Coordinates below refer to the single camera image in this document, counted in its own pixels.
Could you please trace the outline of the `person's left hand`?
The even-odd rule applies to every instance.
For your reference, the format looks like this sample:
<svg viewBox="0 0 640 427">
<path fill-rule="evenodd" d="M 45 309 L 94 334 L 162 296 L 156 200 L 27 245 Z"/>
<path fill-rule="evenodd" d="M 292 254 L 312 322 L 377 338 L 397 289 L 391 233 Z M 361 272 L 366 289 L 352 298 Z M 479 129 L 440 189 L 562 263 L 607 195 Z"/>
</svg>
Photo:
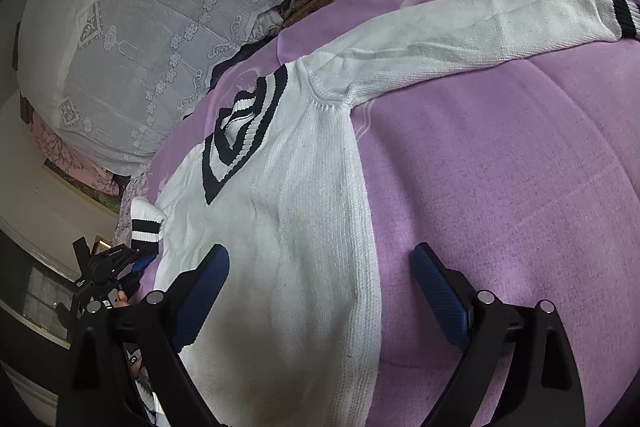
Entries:
<svg viewBox="0 0 640 427">
<path fill-rule="evenodd" d="M 125 307 L 128 307 L 128 306 L 129 306 L 128 297 L 127 297 L 125 291 L 117 291 L 115 307 L 116 308 L 125 308 Z"/>
</svg>

